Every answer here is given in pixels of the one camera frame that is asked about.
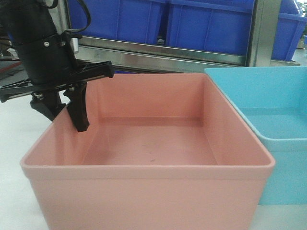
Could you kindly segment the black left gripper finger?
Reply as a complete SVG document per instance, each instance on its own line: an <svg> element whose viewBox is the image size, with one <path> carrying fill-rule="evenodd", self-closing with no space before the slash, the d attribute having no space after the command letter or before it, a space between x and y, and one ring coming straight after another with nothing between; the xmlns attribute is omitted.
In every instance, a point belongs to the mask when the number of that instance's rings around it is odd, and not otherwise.
<svg viewBox="0 0 307 230"><path fill-rule="evenodd" d="M78 132L86 131L90 124L86 111L86 87L87 83L77 83L64 92L70 100L67 111Z"/></svg>
<svg viewBox="0 0 307 230"><path fill-rule="evenodd" d="M31 108L44 115L50 121L53 121L66 106L65 103L62 103L58 91L34 92L31 96Z"/></svg>

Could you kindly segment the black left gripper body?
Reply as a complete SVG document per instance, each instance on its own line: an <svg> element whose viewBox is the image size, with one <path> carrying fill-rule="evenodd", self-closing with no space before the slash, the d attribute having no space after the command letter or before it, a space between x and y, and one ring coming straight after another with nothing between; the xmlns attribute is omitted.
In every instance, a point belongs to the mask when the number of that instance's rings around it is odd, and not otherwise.
<svg viewBox="0 0 307 230"><path fill-rule="evenodd" d="M112 78L111 61L83 64L77 61L80 34L63 33L28 43L13 44L27 75L21 80L10 79L0 88L0 100L5 102L15 97L35 92L64 90L71 85Z"/></svg>

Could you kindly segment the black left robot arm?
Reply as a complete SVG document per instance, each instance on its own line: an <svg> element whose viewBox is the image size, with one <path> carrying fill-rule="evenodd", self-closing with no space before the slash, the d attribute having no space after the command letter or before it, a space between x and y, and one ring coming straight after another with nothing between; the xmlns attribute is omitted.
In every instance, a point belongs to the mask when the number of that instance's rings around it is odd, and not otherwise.
<svg viewBox="0 0 307 230"><path fill-rule="evenodd" d="M0 100L31 95L31 107L50 120L68 110L79 132L89 127L86 112L88 81L114 76L110 61L83 64L77 61L74 46L81 38L80 29L59 34L50 15L57 7L53 1L3 0L0 24L12 43L27 77L0 88Z"/></svg>

